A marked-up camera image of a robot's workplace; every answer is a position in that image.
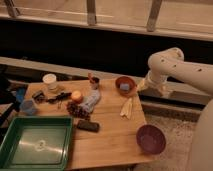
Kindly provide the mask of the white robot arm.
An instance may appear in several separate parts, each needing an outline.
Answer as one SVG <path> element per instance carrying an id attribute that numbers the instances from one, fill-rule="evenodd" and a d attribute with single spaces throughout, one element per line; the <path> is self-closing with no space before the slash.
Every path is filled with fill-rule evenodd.
<path id="1" fill-rule="evenodd" d="M 213 171 L 213 65 L 186 62 L 183 51 L 174 47 L 152 54 L 148 66 L 139 92 L 183 100 L 196 93 L 209 97 L 196 124 L 185 171 Z"/>

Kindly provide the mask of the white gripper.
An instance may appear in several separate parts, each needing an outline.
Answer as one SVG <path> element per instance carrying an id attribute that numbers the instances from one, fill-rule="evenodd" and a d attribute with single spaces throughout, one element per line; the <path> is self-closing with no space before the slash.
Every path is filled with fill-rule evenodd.
<path id="1" fill-rule="evenodd" d="M 137 91 L 144 95 L 163 97 L 167 94 L 167 77 L 148 73 L 137 85 Z"/>

